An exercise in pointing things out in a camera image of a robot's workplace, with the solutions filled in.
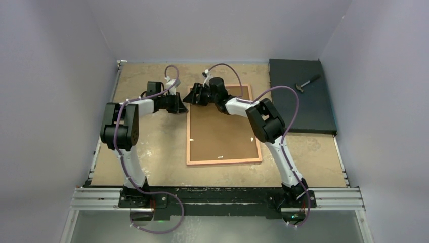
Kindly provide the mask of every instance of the white wall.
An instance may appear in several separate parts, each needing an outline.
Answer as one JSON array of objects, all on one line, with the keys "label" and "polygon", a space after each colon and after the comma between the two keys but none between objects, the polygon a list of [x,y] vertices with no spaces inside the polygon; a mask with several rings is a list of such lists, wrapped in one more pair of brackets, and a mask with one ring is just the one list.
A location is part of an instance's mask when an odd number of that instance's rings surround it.
[{"label": "white wall", "polygon": [[317,60],[351,0],[89,0],[117,59]]},{"label": "white wall", "polygon": [[429,2],[353,1],[321,56],[376,242],[429,238]]},{"label": "white wall", "polygon": [[85,0],[0,3],[0,238],[58,242],[115,77]]}]

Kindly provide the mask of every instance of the black handle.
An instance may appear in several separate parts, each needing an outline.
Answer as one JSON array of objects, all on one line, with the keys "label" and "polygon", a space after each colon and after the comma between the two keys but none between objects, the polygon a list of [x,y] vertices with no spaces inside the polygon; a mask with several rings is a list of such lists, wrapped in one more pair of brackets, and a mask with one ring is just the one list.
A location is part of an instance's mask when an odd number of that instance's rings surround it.
[{"label": "black handle", "polygon": [[321,77],[321,76],[320,76],[320,74],[316,74],[316,75],[314,75],[311,79],[309,79],[309,81],[310,81],[310,83],[311,83],[311,82],[313,82],[313,81],[318,80],[320,77]]}]

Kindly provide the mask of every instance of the wooden tabletop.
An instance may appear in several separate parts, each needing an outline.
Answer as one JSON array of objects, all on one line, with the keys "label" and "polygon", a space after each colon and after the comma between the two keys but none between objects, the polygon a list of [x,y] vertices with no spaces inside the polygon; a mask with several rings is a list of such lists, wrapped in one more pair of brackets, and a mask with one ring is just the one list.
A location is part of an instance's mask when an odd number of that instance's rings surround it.
[{"label": "wooden tabletop", "polygon": [[[114,102],[138,97],[146,90],[147,81],[165,81],[168,64],[125,64]],[[178,63],[181,98],[194,82],[202,83],[201,73],[212,66],[203,63]],[[232,64],[243,83],[250,84],[256,97],[270,87],[268,64]],[[235,74],[218,66],[213,76],[226,84],[236,84]],[[176,76],[173,68],[168,70]],[[165,110],[141,117],[137,153],[143,172],[153,186],[280,186],[280,174],[268,148],[261,144],[263,161],[260,165],[192,166],[186,165],[186,114],[172,115]],[[288,134],[286,141],[299,171],[310,187],[345,187],[334,139],[322,134]],[[120,163],[113,151],[102,144],[98,153],[92,185],[118,186],[123,184]]]}]

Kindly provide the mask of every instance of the black mat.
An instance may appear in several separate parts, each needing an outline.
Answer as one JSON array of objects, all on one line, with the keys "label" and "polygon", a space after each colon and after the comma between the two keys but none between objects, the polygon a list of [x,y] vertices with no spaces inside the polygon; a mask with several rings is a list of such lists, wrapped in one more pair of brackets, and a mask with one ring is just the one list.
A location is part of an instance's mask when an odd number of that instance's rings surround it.
[{"label": "black mat", "polygon": [[[320,61],[270,59],[269,66],[271,87],[286,85],[299,96],[298,116],[290,131],[336,135],[335,118]],[[316,74],[322,77],[303,87],[303,93],[296,89],[295,83],[303,84]],[[275,107],[288,125],[295,112],[295,95],[285,89],[274,90],[271,95]]]}]

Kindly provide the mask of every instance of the hammer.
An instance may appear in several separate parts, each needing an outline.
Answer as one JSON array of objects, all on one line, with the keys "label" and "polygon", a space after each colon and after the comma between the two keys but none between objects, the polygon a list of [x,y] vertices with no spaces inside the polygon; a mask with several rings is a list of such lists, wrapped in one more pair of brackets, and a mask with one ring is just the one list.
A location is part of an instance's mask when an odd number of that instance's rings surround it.
[{"label": "hammer", "polygon": [[297,83],[295,83],[296,89],[301,91],[301,93],[303,93],[304,92],[304,90],[303,90],[304,86],[308,85],[311,82],[318,80],[319,78],[320,78],[320,74],[316,74],[311,79],[309,79],[307,82],[303,83],[302,85],[298,85]]}]

